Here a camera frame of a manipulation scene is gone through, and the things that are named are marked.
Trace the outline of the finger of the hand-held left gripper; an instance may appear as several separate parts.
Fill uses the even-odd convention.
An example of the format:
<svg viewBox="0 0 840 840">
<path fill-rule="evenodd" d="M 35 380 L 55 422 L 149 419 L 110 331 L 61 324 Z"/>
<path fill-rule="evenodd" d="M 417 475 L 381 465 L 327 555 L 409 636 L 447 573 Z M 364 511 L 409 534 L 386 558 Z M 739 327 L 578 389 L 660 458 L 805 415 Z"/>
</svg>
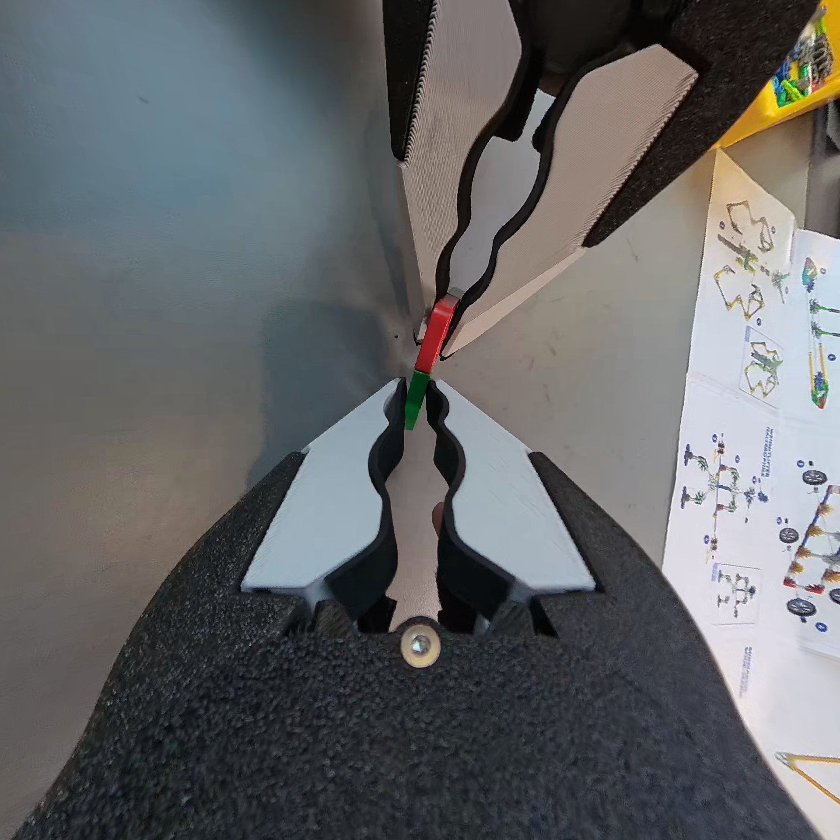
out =
<svg viewBox="0 0 840 840">
<path fill-rule="evenodd" d="M 541 197 L 499 248 L 487 291 L 444 347 L 449 356 L 505 318 L 585 252 L 583 242 L 697 79 L 662 45 L 589 72 L 560 115 Z"/>
<path fill-rule="evenodd" d="M 522 56 L 508 1 L 435 2 L 416 105 L 400 164 L 419 273 L 417 314 L 431 311 L 436 269 L 459 225 L 458 190 L 468 153 L 506 100 Z M 492 139 L 469 178 L 471 221 L 453 255 L 452 281 L 467 290 L 483 274 L 490 243 L 529 192 L 529 153 Z"/>
</svg>

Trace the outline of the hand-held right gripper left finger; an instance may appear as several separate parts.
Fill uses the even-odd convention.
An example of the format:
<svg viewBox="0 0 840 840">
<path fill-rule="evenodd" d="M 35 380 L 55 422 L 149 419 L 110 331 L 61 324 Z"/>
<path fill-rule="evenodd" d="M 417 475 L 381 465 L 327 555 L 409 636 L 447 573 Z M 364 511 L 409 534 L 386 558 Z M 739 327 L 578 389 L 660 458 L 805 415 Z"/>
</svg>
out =
<svg viewBox="0 0 840 840">
<path fill-rule="evenodd" d="M 397 568 L 386 481 L 404 453 L 406 380 L 314 439 L 242 580 L 242 592 L 373 607 Z"/>
</svg>

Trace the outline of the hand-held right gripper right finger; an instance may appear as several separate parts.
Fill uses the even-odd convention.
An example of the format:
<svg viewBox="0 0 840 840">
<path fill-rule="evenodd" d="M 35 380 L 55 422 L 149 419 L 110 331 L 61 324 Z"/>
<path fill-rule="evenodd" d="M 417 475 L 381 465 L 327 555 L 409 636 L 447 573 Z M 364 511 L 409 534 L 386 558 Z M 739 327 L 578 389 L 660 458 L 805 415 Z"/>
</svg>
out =
<svg viewBox="0 0 840 840">
<path fill-rule="evenodd" d="M 444 588 L 470 607 L 589 592 L 591 570 L 522 441 L 443 381 L 426 392 L 447 484 L 437 545 Z"/>
</svg>

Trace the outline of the yellow parts bin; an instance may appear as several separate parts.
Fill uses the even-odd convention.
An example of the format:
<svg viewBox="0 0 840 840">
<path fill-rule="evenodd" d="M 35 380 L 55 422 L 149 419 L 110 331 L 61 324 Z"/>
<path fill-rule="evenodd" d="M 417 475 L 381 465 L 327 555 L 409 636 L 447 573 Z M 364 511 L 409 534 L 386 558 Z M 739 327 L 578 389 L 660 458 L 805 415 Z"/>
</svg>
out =
<svg viewBox="0 0 840 840">
<path fill-rule="evenodd" d="M 727 148 L 838 98 L 839 2 L 820 2 L 783 64 L 718 142 Z"/>
</svg>

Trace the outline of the red toy connector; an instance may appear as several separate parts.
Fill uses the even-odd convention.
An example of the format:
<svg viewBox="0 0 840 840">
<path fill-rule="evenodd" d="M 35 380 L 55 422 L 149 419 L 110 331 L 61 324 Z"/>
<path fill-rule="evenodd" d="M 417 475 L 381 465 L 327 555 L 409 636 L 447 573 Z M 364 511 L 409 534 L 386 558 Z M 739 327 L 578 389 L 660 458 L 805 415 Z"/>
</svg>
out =
<svg viewBox="0 0 840 840">
<path fill-rule="evenodd" d="M 444 295 L 435 303 L 427 317 L 426 330 L 419 346 L 414 373 L 431 374 L 445 345 L 459 303 L 459 295 L 452 293 Z"/>
</svg>

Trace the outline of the grey desk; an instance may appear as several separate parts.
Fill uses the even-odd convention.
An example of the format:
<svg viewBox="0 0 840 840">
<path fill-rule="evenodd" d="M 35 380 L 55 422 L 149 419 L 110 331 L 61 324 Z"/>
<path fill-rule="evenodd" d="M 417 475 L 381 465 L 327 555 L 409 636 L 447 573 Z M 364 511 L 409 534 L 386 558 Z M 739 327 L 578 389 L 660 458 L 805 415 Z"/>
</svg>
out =
<svg viewBox="0 0 840 840">
<path fill-rule="evenodd" d="M 379 2 L 2 2 L 2 838 L 174 563 L 399 372 Z"/>
</svg>

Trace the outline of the pile of toy pieces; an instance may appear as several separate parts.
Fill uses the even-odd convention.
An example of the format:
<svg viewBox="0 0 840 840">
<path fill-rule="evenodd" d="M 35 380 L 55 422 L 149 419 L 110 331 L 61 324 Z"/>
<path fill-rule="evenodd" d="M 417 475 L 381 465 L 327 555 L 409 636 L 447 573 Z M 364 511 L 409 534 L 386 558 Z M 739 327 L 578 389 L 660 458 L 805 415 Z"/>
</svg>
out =
<svg viewBox="0 0 840 840">
<path fill-rule="evenodd" d="M 808 24 L 771 79 L 777 108 L 790 109 L 838 90 L 836 63 L 826 20 Z"/>
</svg>

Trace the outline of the fold-out toy instruction sheet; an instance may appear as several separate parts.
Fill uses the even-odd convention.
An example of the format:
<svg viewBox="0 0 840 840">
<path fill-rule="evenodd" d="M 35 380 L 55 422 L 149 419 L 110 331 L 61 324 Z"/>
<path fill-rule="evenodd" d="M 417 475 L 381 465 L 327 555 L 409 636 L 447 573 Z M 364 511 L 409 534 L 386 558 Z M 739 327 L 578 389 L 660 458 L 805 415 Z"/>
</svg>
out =
<svg viewBox="0 0 840 840">
<path fill-rule="evenodd" d="M 664 573 L 838 838 L 839 252 L 715 153 Z"/>
</svg>

